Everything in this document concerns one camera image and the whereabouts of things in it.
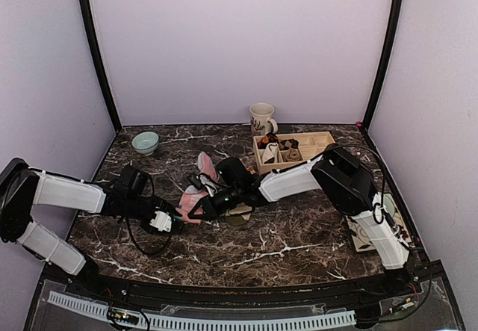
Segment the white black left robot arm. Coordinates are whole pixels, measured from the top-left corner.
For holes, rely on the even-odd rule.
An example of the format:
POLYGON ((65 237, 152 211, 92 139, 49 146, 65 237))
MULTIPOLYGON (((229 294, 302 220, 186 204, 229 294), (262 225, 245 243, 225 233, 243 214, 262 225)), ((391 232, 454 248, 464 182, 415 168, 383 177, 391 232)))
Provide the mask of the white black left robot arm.
POLYGON ((180 221, 176 208, 154 192, 145 194, 153 178, 127 165, 107 183, 88 182, 30 166, 13 158, 1 172, 1 240, 21 245, 42 262, 76 278, 89 298, 105 293, 99 267, 38 219, 40 211, 82 211, 91 215, 136 220, 153 235, 171 235, 180 221))

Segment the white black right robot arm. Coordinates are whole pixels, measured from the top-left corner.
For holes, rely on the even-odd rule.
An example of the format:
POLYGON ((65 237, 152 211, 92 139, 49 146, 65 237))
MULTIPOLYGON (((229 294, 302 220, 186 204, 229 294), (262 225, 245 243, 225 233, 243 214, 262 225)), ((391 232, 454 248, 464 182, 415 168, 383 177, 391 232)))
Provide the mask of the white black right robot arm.
POLYGON ((360 225, 384 269, 392 270, 382 278, 382 291, 396 297, 409 286, 410 275, 404 269, 409 245, 388 213, 384 191, 377 188, 372 172, 345 147, 332 143, 311 159, 258 177, 236 158, 221 161, 216 169, 225 184, 214 195, 201 197, 188 211, 189 220, 214 220, 240 204, 255 209, 306 191, 322 190, 339 213, 360 225))

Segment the pink patterned long sock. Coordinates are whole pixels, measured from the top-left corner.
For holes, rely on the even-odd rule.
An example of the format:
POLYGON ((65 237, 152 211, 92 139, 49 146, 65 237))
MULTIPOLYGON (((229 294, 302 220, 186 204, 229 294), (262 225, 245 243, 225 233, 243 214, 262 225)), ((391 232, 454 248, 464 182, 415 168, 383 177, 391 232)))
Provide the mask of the pink patterned long sock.
MULTIPOLYGON (((219 176, 209 155, 207 155, 205 152, 201 152, 198 156, 197 164, 201 173, 208 175, 215 182, 219 181, 219 176)), ((193 185, 188 186, 181 196, 179 206, 176 208, 176 211, 181 215, 180 220, 185 223, 200 224, 201 220, 190 219, 188 217, 188 213, 193 209, 198 201, 201 200, 201 198, 206 196, 209 196, 209 192, 200 190, 193 185)))

